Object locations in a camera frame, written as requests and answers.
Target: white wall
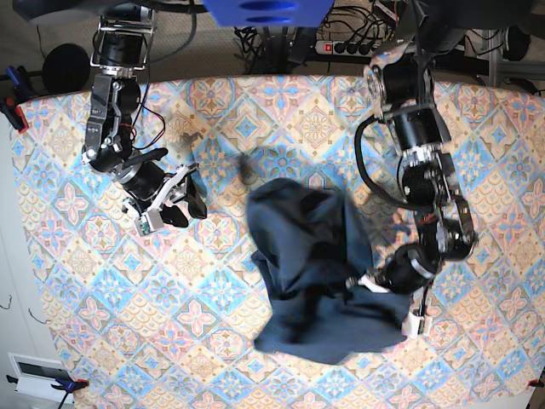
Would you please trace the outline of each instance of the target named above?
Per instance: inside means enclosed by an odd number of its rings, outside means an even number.
[[[14,392],[6,375],[15,376],[8,352],[59,360],[47,326],[28,314],[28,308],[44,319],[42,304],[34,284],[32,265],[15,190],[8,120],[0,114],[0,409],[46,409],[58,404],[27,398]]]

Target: red clamp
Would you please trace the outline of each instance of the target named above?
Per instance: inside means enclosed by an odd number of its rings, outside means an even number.
[[[2,112],[9,123],[19,131],[20,134],[28,130],[28,122],[26,122],[23,110],[15,105],[13,98],[3,98],[0,101],[0,112]]]

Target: patterned tablecloth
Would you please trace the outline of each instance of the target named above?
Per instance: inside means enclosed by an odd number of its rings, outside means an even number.
[[[254,186],[285,176],[351,191],[375,223],[381,260],[414,228],[356,171],[353,132],[370,110],[361,78],[154,84],[147,104],[167,121],[166,167],[201,164],[209,217],[145,238],[121,212],[123,192],[82,165],[89,94],[24,105],[31,128],[11,135],[21,215],[54,345],[91,382],[77,407],[424,409],[523,392],[545,365],[544,102],[459,84],[436,91],[479,248],[436,279],[430,337],[343,366],[253,350],[270,306],[233,158],[254,159]],[[141,143],[160,127],[144,112]],[[375,128],[364,155],[394,191],[390,136]]]

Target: electrical cable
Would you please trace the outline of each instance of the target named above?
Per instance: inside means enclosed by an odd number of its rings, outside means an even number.
[[[135,3],[140,6],[148,7],[165,13],[181,13],[181,14],[202,14],[208,13],[208,9],[202,4],[196,5],[194,2],[186,4],[163,3],[156,0],[135,0]]]
[[[152,80],[152,68],[151,66],[147,66],[147,81],[146,81],[146,90],[144,91],[144,95],[142,96],[142,99],[140,101],[140,106],[138,107],[138,112],[136,113],[135,119],[133,120],[133,128],[136,126],[136,121],[138,120],[138,117],[140,116],[142,112],[143,106],[146,104],[147,100],[147,94],[150,90],[150,82]]]
[[[474,30],[474,29],[469,30],[469,31],[472,32],[473,34],[475,34],[477,37],[480,37],[480,38],[482,38],[483,40],[488,41],[488,40],[491,40],[492,38],[494,38],[495,36],[497,36],[497,33],[500,32],[501,30],[496,30],[496,31],[494,32],[494,34],[492,34],[490,37],[484,37],[483,35],[479,34],[479,33],[477,32],[477,30]]]
[[[9,301],[8,301],[8,306],[7,307],[4,307],[3,305],[0,305],[0,308],[1,309],[10,309],[11,308],[11,300],[13,298],[11,297],[11,294],[9,294]]]
[[[367,31],[365,32],[364,36],[356,43],[356,45],[359,47],[360,45],[362,45],[362,43],[364,42],[364,40],[367,37],[367,34],[368,32],[370,31],[370,29],[373,28],[373,24],[370,25],[370,27],[367,29]],[[372,47],[375,45],[375,43],[378,41],[379,37],[380,37],[380,34],[381,34],[381,30],[380,30],[380,26],[376,26],[376,31],[375,31],[375,36],[373,38],[368,38],[369,41],[365,44],[365,47],[369,47],[369,50],[372,49]]]
[[[137,136],[136,128],[131,124],[119,124],[119,126],[123,126],[124,128],[129,128],[130,129],[130,135],[131,135],[130,141],[134,143],[135,140],[136,140],[136,136]]]
[[[64,398],[62,398],[62,400],[60,401],[60,404],[59,404],[59,406],[57,406],[57,409],[61,409],[61,408],[62,408],[62,406],[65,404],[65,400],[66,400],[67,397],[68,397],[68,392],[65,393],[65,396],[64,396]]]
[[[393,2],[393,13],[395,15],[395,27],[398,28],[398,2]]]
[[[331,61],[327,61],[327,73],[325,75],[330,75],[331,72]]]
[[[129,196],[134,200],[134,204],[136,206],[136,210],[138,211],[138,213],[141,215],[142,213],[144,213],[142,211],[142,206],[140,206],[140,203],[139,203],[139,200],[138,198],[136,198],[135,194],[132,193],[130,190],[125,190],[125,192],[127,192],[129,194]]]
[[[42,57],[45,60],[46,55],[43,52],[43,48],[42,48],[42,34],[40,33],[40,26],[36,26],[36,34],[37,34],[37,44],[40,47],[40,53],[42,53]]]
[[[345,43],[351,43],[356,38],[356,34],[358,34],[362,38],[362,40],[365,39],[367,37],[367,34],[369,34],[370,29],[373,26],[376,26],[378,30],[378,23],[376,21],[372,21],[369,24],[369,26],[361,26],[358,30],[356,30],[356,32]],[[359,32],[365,28],[367,28],[367,30],[365,31],[365,34],[360,35]]]
[[[47,325],[47,324],[49,324],[49,323],[51,322],[51,320],[50,320],[49,318],[47,318],[45,321],[39,320],[38,318],[36,318],[36,317],[34,316],[34,314],[32,313],[32,311],[31,311],[30,308],[28,309],[28,314],[29,314],[35,321],[39,322],[40,324]]]
[[[359,17],[359,15],[355,14],[354,12],[351,12],[351,13],[335,12],[335,13],[331,13],[330,15],[334,15],[335,17]]]
[[[352,11],[357,11],[361,15],[364,15],[365,17],[369,17],[370,15],[373,15],[371,10],[367,9],[366,7],[356,6],[356,5],[335,6],[332,10],[352,10]]]
[[[354,31],[350,31],[350,32],[333,32],[331,30],[328,30],[328,31],[325,31],[325,30],[318,30],[318,32],[320,34],[324,34],[324,33],[327,33],[327,34],[353,34]]]
[[[369,125],[375,122],[377,122],[376,118],[374,117],[367,118],[356,129],[356,135],[354,136],[354,152],[356,156],[356,165],[358,166],[359,175],[361,176],[365,185],[367,185],[367,187],[371,190],[371,192],[373,192],[379,198],[381,198],[382,200],[384,200],[385,202],[393,206],[400,207],[402,209],[412,210],[412,211],[432,213],[433,208],[431,206],[421,206],[418,204],[407,203],[407,202],[398,200],[396,198],[393,198],[386,190],[378,186],[370,178],[369,174],[367,173],[367,169],[365,168],[364,155],[362,154],[362,151],[361,151],[361,140],[362,140],[362,135],[364,134],[365,128],[367,128]]]
[[[343,24],[344,26],[348,27],[350,29],[350,31],[352,32],[352,34],[354,34],[355,32],[357,32],[358,30],[355,30],[352,26],[350,26],[348,23],[346,23],[346,21],[343,21],[343,20],[332,20],[332,21],[327,21],[326,24]]]
[[[255,39],[258,38],[257,29],[255,27],[234,27],[234,33],[239,40],[237,45],[240,50],[240,55],[235,54],[235,57],[244,61],[244,73],[251,74],[256,59],[260,58],[259,53],[261,52],[261,44],[257,49],[255,47]]]
[[[471,49],[473,50],[473,53],[477,57],[480,57],[482,55],[487,55],[487,54],[491,53],[492,51],[495,51],[495,50],[500,49],[501,47],[503,47],[503,42],[502,42],[499,45],[497,45],[496,47],[492,47],[491,49],[487,49],[485,51],[477,52],[477,50],[475,49],[475,46],[473,45],[473,41],[471,40],[471,38],[469,36],[464,36],[464,38],[467,39],[467,41],[469,43],[469,46],[471,47]]]
[[[189,37],[187,38],[187,40],[180,47],[178,47],[177,49],[175,49],[171,53],[168,53],[167,55],[163,55],[162,57],[159,57],[156,60],[151,60],[150,64],[157,64],[158,62],[164,61],[164,60],[172,57],[173,55],[176,55],[176,54],[180,53],[184,49],[186,49],[191,44],[193,39],[195,38],[195,33],[196,32],[197,32],[197,14],[192,13],[191,14],[191,31],[189,32]]]
[[[403,188],[401,187],[401,181],[399,180],[399,173],[401,172],[401,164],[403,163],[403,155],[399,157],[398,168],[395,171],[395,179],[398,182],[398,189],[401,194],[404,194]]]
[[[159,133],[152,139],[152,141],[150,143],[148,143],[147,145],[145,145],[144,147],[133,147],[134,149],[138,150],[138,151],[143,151],[144,149],[147,149],[149,147],[152,147],[153,145],[155,145],[164,135],[164,133],[166,132],[166,121],[164,120],[164,117],[163,115],[161,115],[160,113],[157,113],[155,111],[153,111],[152,109],[144,106],[144,109],[150,113],[152,113],[153,115],[155,115],[157,118],[159,118],[161,120],[161,123],[163,124],[163,128],[159,131]]]

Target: blue object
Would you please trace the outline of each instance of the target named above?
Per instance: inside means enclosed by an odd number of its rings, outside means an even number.
[[[219,26],[319,27],[334,0],[204,0]]]
[[[36,91],[28,86],[26,82],[27,78],[23,77],[26,75],[26,70],[23,67],[17,69],[14,66],[8,66],[6,74],[8,74],[9,79],[14,83],[14,89],[20,102],[31,100],[37,96]]]
[[[67,395],[68,394],[73,394],[77,390],[87,388],[89,386],[88,381],[82,381],[82,380],[66,381],[64,379],[59,379],[57,377],[55,378],[55,382],[57,382],[59,385],[51,385],[51,387],[53,389],[57,389],[57,390],[64,390]]]

